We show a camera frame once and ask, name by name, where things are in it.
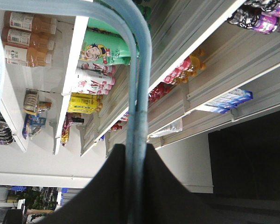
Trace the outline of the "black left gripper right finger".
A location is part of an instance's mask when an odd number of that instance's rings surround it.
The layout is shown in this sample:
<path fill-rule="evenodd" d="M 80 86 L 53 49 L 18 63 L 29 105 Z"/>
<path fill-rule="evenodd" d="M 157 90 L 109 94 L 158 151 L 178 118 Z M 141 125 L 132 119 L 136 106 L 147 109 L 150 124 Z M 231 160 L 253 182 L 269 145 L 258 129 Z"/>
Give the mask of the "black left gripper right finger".
<path fill-rule="evenodd" d="M 143 213 L 145 224 L 244 224 L 205 204 L 172 174 L 152 144 L 144 161 Z"/>

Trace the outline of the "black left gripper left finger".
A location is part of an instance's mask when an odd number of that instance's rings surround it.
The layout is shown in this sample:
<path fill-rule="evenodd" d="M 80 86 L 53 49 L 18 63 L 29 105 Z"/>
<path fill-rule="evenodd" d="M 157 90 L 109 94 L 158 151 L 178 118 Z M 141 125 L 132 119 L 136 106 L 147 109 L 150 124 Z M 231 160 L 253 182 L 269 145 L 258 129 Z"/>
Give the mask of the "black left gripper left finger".
<path fill-rule="evenodd" d="M 95 177 L 41 224 L 124 224 L 125 149 L 116 144 Z"/>

